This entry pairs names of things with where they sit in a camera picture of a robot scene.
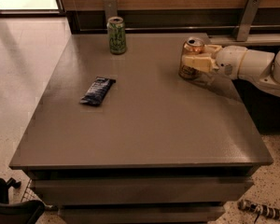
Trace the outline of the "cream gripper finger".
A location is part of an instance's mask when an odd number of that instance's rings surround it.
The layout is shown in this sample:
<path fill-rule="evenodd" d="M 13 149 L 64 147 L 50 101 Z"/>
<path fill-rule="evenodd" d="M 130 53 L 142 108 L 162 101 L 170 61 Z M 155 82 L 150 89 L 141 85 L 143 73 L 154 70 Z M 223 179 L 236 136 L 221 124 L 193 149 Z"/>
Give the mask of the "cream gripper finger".
<path fill-rule="evenodd" d="M 208 56 L 183 55 L 182 63 L 187 67 L 191 67 L 205 73 L 211 73 L 218 70 L 216 61 Z"/>
<path fill-rule="evenodd" d="M 214 54 L 218 53 L 221 49 L 222 49 L 222 47 L 220 45 L 210 44 L 210 45 L 204 46 L 203 52 L 214 55 Z"/>

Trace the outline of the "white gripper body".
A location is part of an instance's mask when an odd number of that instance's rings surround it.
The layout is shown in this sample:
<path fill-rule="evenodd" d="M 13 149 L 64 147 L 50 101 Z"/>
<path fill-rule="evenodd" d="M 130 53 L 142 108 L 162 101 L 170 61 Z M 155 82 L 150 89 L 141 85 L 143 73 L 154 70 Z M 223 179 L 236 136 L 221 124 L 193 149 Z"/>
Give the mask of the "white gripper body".
<path fill-rule="evenodd" d="M 241 46 L 227 46 L 221 49 L 216 56 L 216 74 L 230 79 L 238 78 L 240 64 L 246 52 L 247 48 Z"/>

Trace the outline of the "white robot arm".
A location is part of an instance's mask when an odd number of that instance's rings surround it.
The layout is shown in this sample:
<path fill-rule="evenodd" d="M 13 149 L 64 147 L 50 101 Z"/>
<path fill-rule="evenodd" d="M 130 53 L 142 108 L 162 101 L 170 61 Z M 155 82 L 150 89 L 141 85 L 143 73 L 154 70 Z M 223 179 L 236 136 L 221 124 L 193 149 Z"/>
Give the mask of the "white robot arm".
<path fill-rule="evenodd" d="M 204 45 L 193 54 L 183 54 L 181 63 L 209 77 L 248 81 L 259 90 L 280 97 L 280 51 L 274 54 L 241 46 Z"/>

